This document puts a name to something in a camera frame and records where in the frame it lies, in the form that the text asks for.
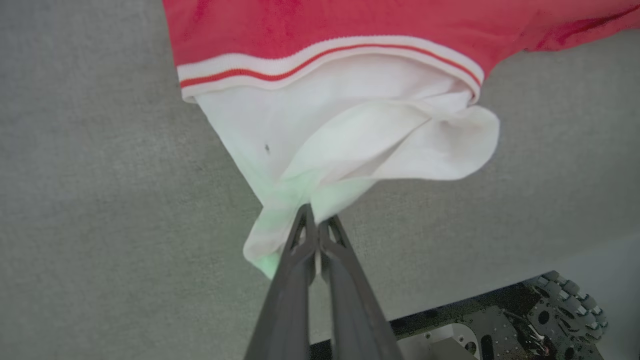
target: cloth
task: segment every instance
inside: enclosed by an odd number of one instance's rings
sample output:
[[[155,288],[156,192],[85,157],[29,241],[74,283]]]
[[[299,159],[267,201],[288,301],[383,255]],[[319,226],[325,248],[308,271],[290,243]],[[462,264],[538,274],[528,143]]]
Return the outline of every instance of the cloth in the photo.
[[[499,122],[473,104],[498,62],[640,24],[631,1],[164,5],[183,98],[264,206],[244,255],[268,277],[303,203],[319,222],[379,179],[453,180],[486,163]]]

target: gray carpet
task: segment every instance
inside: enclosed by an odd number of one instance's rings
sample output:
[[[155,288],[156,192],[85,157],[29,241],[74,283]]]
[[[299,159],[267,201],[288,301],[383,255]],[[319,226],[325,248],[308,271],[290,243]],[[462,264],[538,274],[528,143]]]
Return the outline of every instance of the gray carpet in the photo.
[[[260,204],[180,99],[161,3],[2,1],[0,49],[0,359],[240,359],[269,285],[241,251]],[[628,31],[505,61],[484,169],[342,214],[388,317],[640,233],[639,58]]]

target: red fabric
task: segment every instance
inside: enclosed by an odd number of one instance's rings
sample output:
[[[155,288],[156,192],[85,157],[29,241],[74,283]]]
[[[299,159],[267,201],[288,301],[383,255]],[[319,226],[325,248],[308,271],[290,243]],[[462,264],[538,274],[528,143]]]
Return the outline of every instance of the red fabric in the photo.
[[[163,0],[176,66],[225,53],[283,58],[314,43],[406,35],[488,74],[523,49],[560,50],[640,28],[638,0]]]

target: white fabric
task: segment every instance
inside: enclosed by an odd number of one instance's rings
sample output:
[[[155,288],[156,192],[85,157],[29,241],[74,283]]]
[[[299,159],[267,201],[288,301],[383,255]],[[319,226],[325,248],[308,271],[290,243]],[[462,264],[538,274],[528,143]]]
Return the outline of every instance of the white fabric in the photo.
[[[279,90],[196,96],[264,206],[245,258],[272,278],[304,203],[320,222],[379,179],[455,180],[482,167],[499,121],[471,98],[461,80],[386,55],[335,60]]]
[[[413,59],[427,67],[436,67],[466,83],[474,94],[473,103],[477,102],[480,96],[484,70],[474,60],[444,45],[404,35],[332,38],[317,42],[285,58],[277,59],[265,59],[241,53],[222,54],[203,61],[178,65],[177,70],[180,82],[216,77],[236,69],[246,69],[278,78],[267,80],[255,76],[228,76],[216,81],[183,84],[182,98],[187,102],[196,102],[195,96],[198,94],[226,90],[235,86],[277,90],[300,80],[326,63],[371,54]]]

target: hole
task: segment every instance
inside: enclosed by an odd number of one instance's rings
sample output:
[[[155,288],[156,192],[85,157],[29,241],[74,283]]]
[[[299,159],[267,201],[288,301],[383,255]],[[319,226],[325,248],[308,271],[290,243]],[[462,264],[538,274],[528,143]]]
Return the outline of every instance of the hole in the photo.
[[[547,293],[545,290],[542,290],[542,288],[540,288],[539,286],[536,286],[536,290],[540,293],[540,295],[549,298],[551,297],[551,295],[549,295],[549,293]]]
[[[540,315],[538,315],[538,322],[541,325],[545,325],[546,323],[549,322],[549,312],[544,310],[543,312],[540,313]]]
[[[493,354],[493,339],[491,339],[491,335],[484,335],[482,339],[480,339],[480,351],[482,353],[482,360],[494,360],[495,356]]]
[[[337,243],[337,242],[338,242],[338,241],[336,240],[336,239],[337,239],[337,234],[336,234],[336,230],[335,230],[334,228],[331,228],[331,229],[329,230],[329,239],[330,239],[331,241],[333,241],[334,243]]]
[[[573,359],[574,355],[575,355],[575,350],[572,347],[570,347],[566,349],[566,351],[564,352],[564,360],[571,360]]]
[[[587,339],[590,339],[590,342],[594,342],[594,341],[598,341],[600,338],[596,338],[595,336],[591,335],[590,333],[586,333],[585,334],[587,336]]]
[[[571,314],[571,312],[567,309],[563,309],[561,307],[558,307],[558,311],[560,311],[562,314],[564,314],[565,316],[567,316],[569,319],[575,319],[575,316],[573,314]]]
[[[567,330],[568,332],[578,332],[578,331],[580,331],[580,329],[574,329],[574,328],[572,328],[572,327],[571,327],[571,324],[569,324],[568,322],[566,322],[564,319],[558,319],[558,320],[560,320],[560,322],[564,325],[564,328],[566,328],[566,330]]]
[[[471,355],[475,355],[476,351],[477,351],[477,345],[476,343],[474,343],[473,341],[469,341],[466,345],[465,345],[465,350],[467,350],[468,352],[471,353]]]
[[[299,227],[298,230],[296,231],[295,238],[291,242],[291,250],[303,244],[305,242],[306,235],[307,235],[307,227],[304,225]]]

